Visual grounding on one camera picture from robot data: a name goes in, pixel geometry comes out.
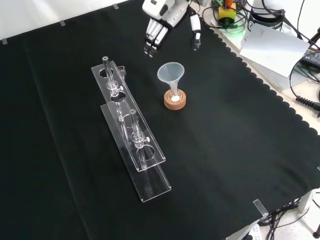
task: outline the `wooden base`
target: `wooden base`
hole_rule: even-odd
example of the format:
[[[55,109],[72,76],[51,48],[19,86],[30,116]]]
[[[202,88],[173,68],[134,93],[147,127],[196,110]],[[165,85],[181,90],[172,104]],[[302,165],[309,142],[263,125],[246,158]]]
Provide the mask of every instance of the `wooden base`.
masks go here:
[[[186,100],[187,100],[187,96],[185,92],[179,89],[181,93],[181,99],[179,101],[171,101],[171,99],[169,99],[169,96],[168,96],[170,91],[171,90],[168,90],[164,94],[164,105],[170,110],[182,109],[186,105]]]

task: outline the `rack hole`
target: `rack hole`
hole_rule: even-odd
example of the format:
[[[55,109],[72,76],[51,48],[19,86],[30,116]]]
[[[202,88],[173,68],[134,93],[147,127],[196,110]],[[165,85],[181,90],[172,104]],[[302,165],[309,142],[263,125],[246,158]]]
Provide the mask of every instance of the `rack hole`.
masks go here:
[[[100,72],[99,72],[99,75],[100,75],[101,77],[103,77],[103,78],[107,78],[106,70],[105,70],[104,68],[101,69]]]
[[[155,156],[155,149],[150,145],[143,145],[136,151],[138,158],[142,161],[148,161]]]
[[[126,99],[126,94],[123,91],[119,91],[118,93],[118,96],[111,97],[111,100],[115,103],[121,103]]]

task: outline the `white wall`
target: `white wall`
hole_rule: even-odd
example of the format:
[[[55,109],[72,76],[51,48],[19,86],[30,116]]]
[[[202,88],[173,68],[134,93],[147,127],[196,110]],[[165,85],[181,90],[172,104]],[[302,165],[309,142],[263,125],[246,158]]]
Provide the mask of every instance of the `white wall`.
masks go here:
[[[0,0],[0,39],[126,0]]]

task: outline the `white paper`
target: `white paper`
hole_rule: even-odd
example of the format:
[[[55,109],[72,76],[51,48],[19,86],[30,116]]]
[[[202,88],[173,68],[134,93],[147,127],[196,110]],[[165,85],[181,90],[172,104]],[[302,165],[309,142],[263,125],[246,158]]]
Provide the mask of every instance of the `white paper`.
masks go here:
[[[303,40],[256,23],[240,55],[287,78],[308,47]]]

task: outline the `yellow component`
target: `yellow component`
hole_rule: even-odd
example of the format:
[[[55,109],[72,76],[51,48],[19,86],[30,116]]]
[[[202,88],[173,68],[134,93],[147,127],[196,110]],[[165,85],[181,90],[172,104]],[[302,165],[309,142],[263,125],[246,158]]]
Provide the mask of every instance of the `yellow component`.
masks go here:
[[[232,3],[231,8],[236,9],[236,3]],[[221,6],[218,9],[218,19],[230,18],[235,20],[237,12],[233,9],[223,9]]]

